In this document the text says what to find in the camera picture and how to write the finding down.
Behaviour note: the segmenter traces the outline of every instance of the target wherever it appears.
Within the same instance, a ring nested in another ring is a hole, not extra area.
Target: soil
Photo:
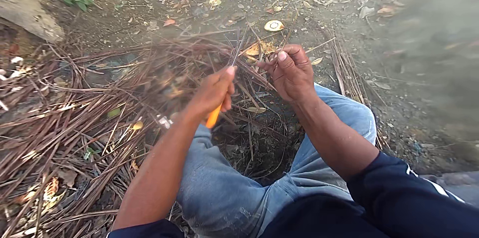
[[[247,22],[277,47],[287,38],[307,49],[324,42],[315,27],[333,29],[378,93],[368,100],[389,143],[385,153],[420,174],[479,169],[479,0],[221,0],[215,7],[209,1],[95,0],[87,12],[60,0],[42,3],[64,28],[72,55],[245,28]],[[275,6],[282,8],[271,11]],[[360,18],[363,7],[374,10]],[[283,33],[263,29],[273,19],[284,23]],[[166,20],[175,24],[163,27]],[[152,21],[158,29],[148,29]],[[218,40],[236,45],[233,32],[225,36]],[[339,91],[325,47],[308,54],[311,60],[323,58],[314,66],[315,82]],[[236,120],[237,127],[222,122],[213,134],[231,165],[263,185],[288,171],[304,137],[291,108],[266,92],[261,100],[272,111],[245,115],[268,129]],[[271,130],[285,139],[272,138]]]

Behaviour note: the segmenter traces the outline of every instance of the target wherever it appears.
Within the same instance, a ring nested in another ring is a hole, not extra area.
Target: pile of dry sticks
[[[141,160],[167,128],[160,120],[188,102],[201,78],[233,60],[232,44],[209,36],[78,58],[45,45],[49,61],[2,81],[2,121],[9,119],[0,124],[0,205],[8,222],[2,238],[90,237],[110,227]],[[349,55],[338,41],[328,44],[334,50],[342,93],[348,90],[348,96],[366,103]],[[243,46],[245,50],[250,46],[249,39]],[[103,74],[111,69],[93,70],[93,65],[127,54],[134,54],[135,61],[115,67],[124,69],[116,81],[94,88],[85,82],[86,71]],[[68,65],[60,66],[58,61]],[[249,98],[243,102],[260,109],[248,87],[253,82],[275,89],[265,75],[244,61],[236,61],[238,86]],[[71,79],[61,86],[54,79],[65,67]],[[28,101],[36,101],[35,108],[15,107]],[[258,124],[245,111],[250,112],[247,105],[223,118],[232,124],[235,120]],[[271,136],[284,138],[271,127],[260,126]],[[105,189],[114,196],[105,196]]]

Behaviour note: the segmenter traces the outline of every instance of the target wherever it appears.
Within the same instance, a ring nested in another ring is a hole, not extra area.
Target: fingernail
[[[286,56],[288,56],[288,55],[286,54],[285,51],[279,52],[279,53],[278,53],[278,59],[279,59],[279,61],[285,60],[285,59],[286,59]]]
[[[233,67],[233,66],[228,67],[228,69],[226,69],[226,72],[228,74],[233,75],[235,73],[235,67]]]

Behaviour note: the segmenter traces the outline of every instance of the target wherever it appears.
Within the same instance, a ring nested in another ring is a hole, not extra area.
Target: dry palm fronds
[[[161,135],[158,128],[164,126],[159,118],[179,111],[200,79],[231,63],[233,52],[230,46],[201,36],[78,58],[48,47],[63,66],[49,62],[0,83],[3,104],[17,111],[8,121],[3,112],[0,124],[0,204],[22,204],[20,212],[9,218],[2,238],[80,237],[111,223],[117,206],[96,207],[101,193],[108,189],[123,198],[138,168],[136,161]],[[127,54],[135,60],[92,69]],[[247,63],[237,65],[244,76],[253,77],[249,81],[274,89]],[[103,86],[86,82],[88,72],[101,76],[106,69],[121,70],[123,75]],[[63,70],[69,70],[70,85],[61,85],[58,79],[55,84],[54,77]],[[32,100],[37,100],[36,110],[16,106]],[[147,143],[147,133],[156,138]],[[65,169],[82,181],[75,184],[74,193],[58,188],[59,173]],[[84,220],[90,217],[102,220]]]
[[[364,82],[362,76],[357,72],[354,60],[351,55],[344,50],[343,41],[340,40],[337,35],[332,37],[330,33],[322,29],[320,26],[318,26],[318,30],[321,31],[325,43],[327,43],[331,49],[334,71],[338,78],[341,94],[371,108],[371,102],[367,100],[366,91],[364,89],[364,87],[367,86],[370,91],[377,96],[382,103],[384,103],[374,88]],[[389,144],[386,142],[381,130],[378,127],[376,130],[376,146],[381,150],[385,147],[389,148]]]

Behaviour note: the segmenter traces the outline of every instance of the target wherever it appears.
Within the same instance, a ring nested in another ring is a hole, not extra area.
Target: leg
[[[231,167],[200,125],[190,146],[177,201],[200,237],[244,238],[260,220],[266,188]]]
[[[315,84],[316,93],[338,115],[339,119],[359,132],[369,142],[376,136],[374,116],[368,107]],[[293,200],[317,193],[327,193],[352,201],[346,182],[320,157],[306,135],[299,147],[291,170],[270,186],[266,193],[261,234],[281,209]]]

